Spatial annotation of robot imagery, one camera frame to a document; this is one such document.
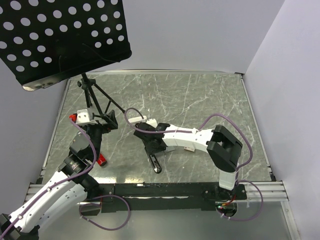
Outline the black stapler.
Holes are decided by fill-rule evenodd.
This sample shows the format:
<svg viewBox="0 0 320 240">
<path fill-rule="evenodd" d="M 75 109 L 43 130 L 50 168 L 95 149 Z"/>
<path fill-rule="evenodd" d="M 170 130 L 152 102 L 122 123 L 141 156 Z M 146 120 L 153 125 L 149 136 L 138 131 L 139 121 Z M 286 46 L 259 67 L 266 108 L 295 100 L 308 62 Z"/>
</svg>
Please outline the black stapler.
<svg viewBox="0 0 320 240">
<path fill-rule="evenodd" d="M 148 160 L 150 162 L 150 165 L 151 165 L 153 171 L 156 174 L 160 174 L 162 172 L 162 167 L 161 167 L 156 155 L 148 153 L 147 156 L 148 156 Z"/>
</svg>

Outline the staple tray with staples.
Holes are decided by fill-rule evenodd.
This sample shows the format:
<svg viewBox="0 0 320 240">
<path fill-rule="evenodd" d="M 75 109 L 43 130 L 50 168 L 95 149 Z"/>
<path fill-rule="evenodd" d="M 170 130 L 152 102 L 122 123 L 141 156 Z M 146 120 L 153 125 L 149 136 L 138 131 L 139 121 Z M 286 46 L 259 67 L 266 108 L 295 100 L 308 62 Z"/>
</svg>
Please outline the staple tray with staples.
<svg viewBox="0 0 320 240">
<path fill-rule="evenodd" d="M 168 152 L 172 152 L 172 151 L 175 151 L 175 150 L 176 150 L 176 148 L 174 146 L 168 146 L 168 147 L 166 147 L 166 149 L 164 151 L 166 153 L 168 153 Z"/>
</svg>

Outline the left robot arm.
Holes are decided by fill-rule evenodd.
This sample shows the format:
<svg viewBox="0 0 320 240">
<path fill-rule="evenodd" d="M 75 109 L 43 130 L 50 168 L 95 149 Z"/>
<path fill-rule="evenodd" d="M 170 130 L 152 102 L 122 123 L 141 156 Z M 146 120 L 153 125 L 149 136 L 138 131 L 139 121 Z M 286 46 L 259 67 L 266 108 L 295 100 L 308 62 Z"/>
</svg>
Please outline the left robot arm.
<svg viewBox="0 0 320 240">
<path fill-rule="evenodd" d="M 69 119 L 78 133 L 69 147 L 68 156 L 26 203 L 10 214 L 1 214 L 2 240 L 37 240 L 70 207 L 98 197 L 99 184 L 89 172 L 95 164 L 105 164 L 106 160 L 100 157 L 102 135 L 111 129 L 106 123 L 95 120 L 88 108 L 78 110 Z"/>
</svg>

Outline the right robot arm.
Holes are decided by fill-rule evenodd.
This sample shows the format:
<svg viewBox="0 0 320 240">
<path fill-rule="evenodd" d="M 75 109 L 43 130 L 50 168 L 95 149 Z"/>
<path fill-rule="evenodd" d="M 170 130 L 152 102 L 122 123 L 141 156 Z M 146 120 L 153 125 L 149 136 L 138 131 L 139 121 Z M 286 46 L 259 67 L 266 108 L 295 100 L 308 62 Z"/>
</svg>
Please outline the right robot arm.
<svg viewBox="0 0 320 240">
<path fill-rule="evenodd" d="M 150 159 L 168 148 L 187 147 L 202 151 L 210 156 L 219 169 L 219 195 L 223 199 L 230 199 L 236 193 L 237 167 L 243 144 L 224 126 L 194 130 L 169 123 L 159 123 L 154 127 L 147 122 L 140 122 L 134 127 L 134 135 L 142 140 Z"/>
</svg>

